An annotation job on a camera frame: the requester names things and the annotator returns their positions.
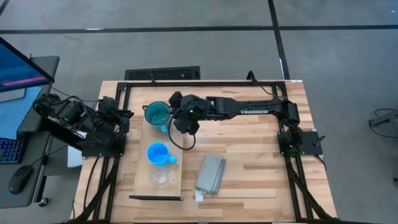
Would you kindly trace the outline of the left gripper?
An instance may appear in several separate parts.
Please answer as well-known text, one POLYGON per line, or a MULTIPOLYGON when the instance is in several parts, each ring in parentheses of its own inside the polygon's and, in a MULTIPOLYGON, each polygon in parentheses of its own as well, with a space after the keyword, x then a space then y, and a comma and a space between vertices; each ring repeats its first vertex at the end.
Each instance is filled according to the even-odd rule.
POLYGON ((118 102, 114 98, 104 96, 98 100, 98 109, 95 112, 95 133, 124 136, 129 132, 128 119, 133 116, 134 112, 130 110, 119 110, 118 102))

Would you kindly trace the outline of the teal mug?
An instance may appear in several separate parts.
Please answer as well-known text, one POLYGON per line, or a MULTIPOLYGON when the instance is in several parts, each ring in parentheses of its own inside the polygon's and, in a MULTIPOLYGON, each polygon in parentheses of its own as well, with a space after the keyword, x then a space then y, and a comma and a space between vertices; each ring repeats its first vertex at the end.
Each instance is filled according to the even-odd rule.
POLYGON ((161 101, 155 101, 142 107, 146 121, 156 130, 164 135, 169 133, 171 119, 170 107, 161 101))

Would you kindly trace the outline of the blue mug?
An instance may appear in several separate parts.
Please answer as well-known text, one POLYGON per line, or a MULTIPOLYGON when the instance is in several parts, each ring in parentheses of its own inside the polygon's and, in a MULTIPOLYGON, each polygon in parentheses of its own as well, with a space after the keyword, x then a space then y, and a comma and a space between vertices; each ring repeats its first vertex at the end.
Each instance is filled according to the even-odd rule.
POLYGON ((178 159, 170 154, 169 148, 162 142, 155 142, 147 148, 147 159, 155 166, 176 164, 178 159))

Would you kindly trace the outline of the clear glass mug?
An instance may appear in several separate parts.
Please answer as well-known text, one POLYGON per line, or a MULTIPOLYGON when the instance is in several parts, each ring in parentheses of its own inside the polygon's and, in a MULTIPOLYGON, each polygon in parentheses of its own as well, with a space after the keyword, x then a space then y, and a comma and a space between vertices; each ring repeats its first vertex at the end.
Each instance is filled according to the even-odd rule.
POLYGON ((157 186, 164 186, 174 181, 172 171, 168 167, 154 166, 149 173, 150 181, 157 186))

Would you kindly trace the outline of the wooden shelf with black legs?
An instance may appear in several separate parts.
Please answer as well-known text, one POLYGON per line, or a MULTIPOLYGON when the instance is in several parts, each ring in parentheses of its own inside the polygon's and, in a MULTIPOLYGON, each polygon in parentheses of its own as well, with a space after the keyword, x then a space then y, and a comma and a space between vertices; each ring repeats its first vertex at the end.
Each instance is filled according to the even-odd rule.
POLYGON ((139 200, 181 200, 182 159, 183 151, 177 146, 183 144, 183 137, 171 123, 168 126, 168 135, 154 129, 144 118, 141 128, 139 158, 136 167, 134 191, 130 198, 139 200), (170 154, 178 159, 176 164, 168 164, 174 181, 164 186, 154 185, 149 179, 150 170, 155 166, 147 159, 147 148, 155 143, 162 142, 169 148, 170 154))

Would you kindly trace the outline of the black keyboard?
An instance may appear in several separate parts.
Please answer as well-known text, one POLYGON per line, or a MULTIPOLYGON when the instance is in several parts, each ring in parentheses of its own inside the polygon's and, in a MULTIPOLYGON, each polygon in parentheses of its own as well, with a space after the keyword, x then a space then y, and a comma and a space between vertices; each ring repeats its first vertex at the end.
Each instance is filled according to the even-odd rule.
POLYGON ((20 164, 25 148, 25 139, 0 138, 0 164, 20 164))
POLYGON ((200 80, 200 67, 165 67, 125 70, 125 80, 200 80))

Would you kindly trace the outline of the white paper sheet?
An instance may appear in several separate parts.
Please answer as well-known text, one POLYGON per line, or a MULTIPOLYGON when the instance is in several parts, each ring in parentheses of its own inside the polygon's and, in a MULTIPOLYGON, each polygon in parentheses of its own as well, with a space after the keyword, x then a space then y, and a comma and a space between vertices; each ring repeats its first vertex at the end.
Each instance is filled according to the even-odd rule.
POLYGON ((67 167, 75 168, 83 165, 83 156, 80 150, 71 145, 67 147, 67 167))

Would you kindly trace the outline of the grey folded knit towel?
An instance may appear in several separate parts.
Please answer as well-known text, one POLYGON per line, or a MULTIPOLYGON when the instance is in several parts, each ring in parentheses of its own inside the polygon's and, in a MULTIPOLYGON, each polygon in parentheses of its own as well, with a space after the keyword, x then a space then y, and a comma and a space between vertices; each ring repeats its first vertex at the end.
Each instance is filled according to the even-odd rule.
POLYGON ((207 154, 201 163, 195 188, 206 194, 218 195, 225 166, 225 158, 207 154))

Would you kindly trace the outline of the light blue desk mat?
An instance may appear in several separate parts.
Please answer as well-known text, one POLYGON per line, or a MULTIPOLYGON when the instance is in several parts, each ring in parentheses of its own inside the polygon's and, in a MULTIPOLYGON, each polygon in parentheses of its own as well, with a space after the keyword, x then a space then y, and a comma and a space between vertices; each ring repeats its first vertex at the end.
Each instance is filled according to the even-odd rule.
POLYGON ((17 139, 17 130, 42 87, 0 93, 0 138, 17 139))

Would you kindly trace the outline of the computer monitor blue screen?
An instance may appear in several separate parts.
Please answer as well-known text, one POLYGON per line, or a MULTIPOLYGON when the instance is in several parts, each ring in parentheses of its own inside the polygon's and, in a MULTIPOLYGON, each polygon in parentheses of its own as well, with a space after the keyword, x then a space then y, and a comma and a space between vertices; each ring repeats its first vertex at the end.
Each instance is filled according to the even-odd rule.
POLYGON ((53 83, 55 79, 0 37, 0 93, 53 83))

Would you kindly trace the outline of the black computer mouse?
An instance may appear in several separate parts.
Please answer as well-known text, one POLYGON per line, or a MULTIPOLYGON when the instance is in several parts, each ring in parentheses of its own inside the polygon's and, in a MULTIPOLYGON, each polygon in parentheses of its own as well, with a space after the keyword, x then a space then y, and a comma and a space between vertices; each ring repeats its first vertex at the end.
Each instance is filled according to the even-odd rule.
POLYGON ((21 166, 9 180, 8 190, 11 194, 20 194, 25 188, 27 182, 29 181, 33 173, 33 168, 31 166, 21 166))

